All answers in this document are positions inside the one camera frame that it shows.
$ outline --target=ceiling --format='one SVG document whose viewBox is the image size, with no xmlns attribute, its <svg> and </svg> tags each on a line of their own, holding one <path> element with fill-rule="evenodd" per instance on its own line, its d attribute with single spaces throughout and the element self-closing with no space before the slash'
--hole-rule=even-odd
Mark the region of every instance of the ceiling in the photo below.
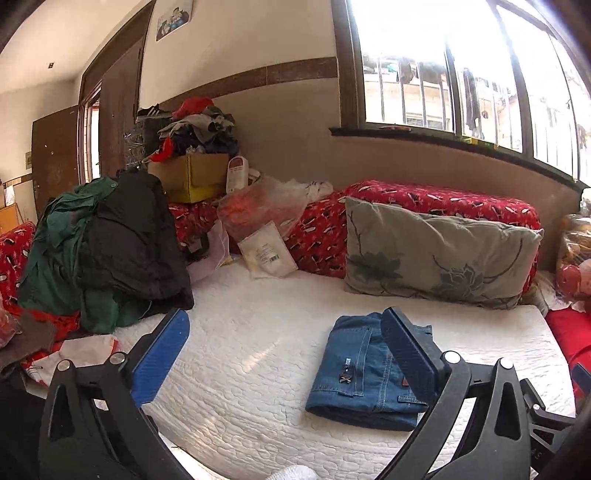
<svg viewBox="0 0 591 480">
<path fill-rule="evenodd" d="M 144 3 L 45 0 L 0 53 L 0 93 L 74 79 L 109 33 Z"/>
</svg>

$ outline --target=folded jeans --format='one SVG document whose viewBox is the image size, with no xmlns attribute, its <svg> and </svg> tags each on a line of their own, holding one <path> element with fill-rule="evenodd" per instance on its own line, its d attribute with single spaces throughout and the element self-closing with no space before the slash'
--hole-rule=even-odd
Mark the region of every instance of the folded jeans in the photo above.
<svg viewBox="0 0 591 480">
<path fill-rule="evenodd" d="M 409 432 L 428 405 L 418 400 L 382 338 L 381 313 L 339 318 L 306 411 L 350 425 Z M 416 328 L 432 335 L 431 326 Z"/>
</svg>

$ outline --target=beige wall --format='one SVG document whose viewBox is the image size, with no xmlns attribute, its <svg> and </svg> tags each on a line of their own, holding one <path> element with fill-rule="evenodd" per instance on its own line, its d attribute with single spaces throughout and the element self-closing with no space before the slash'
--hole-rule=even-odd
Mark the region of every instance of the beige wall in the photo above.
<svg viewBox="0 0 591 480">
<path fill-rule="evenodd" d="M 329 180 L 339 189 L 380 179 L 522 199 L 546 230 L 544 268 L 556 261 L 561 217 L 578 210 L 579 195 L 569 187 L 501 160 L 420 142 L 331 136 L 329 127 L 339 125 L 337 79 L 245 90 L 216 104 L 234 115 L 252 166 L 281 180 Z"/>
<path fill-rule="evenodd" d="M 14 186 L 14 199 L 25 222 L 37 223 L 37 210 L 33 195 L 33 182 L 26 181 Z"/>
<path fill-rule="evenodd" d="M 25 168 L 25 153 L 31 151 L 33 122 L 50 113 L 74 105 L 72 81 L 46 83 L 0 95 L 2 181 L 31 173 Z"/>
<path fill-rule="evenodd" d="M 148 29 L 142 108 L 235 73 L 335 55 L 330 0 L 196 0 L 191 21 L 156 42 L 157 0 Z"/>
</svg>

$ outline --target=floral pillow print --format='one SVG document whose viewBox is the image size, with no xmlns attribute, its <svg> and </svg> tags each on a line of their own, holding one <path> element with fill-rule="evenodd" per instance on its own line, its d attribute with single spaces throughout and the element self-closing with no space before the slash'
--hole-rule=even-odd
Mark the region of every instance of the floral pillow print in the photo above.
<svg viewBox="0 0 591 480">
<path fill-rule="evenodd" d="M 354 291 L 513 308 L 543 230 L 415 213 L 347 197 L 347 268 Z"/>
</svg>

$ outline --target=picture frame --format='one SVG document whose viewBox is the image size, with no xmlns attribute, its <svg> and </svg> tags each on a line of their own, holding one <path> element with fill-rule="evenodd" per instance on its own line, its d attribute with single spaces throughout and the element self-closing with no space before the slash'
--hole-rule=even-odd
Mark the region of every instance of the picture frame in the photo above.
<svg viewBox="0 0 591 480">
<path fill-rule="evenodd" d="M 174 0 L 167 12 L 158 17 L 156 41 L 162 40 L 176 29 L 189 23 L 192 12 L 193 0 Z"/>
</svg>

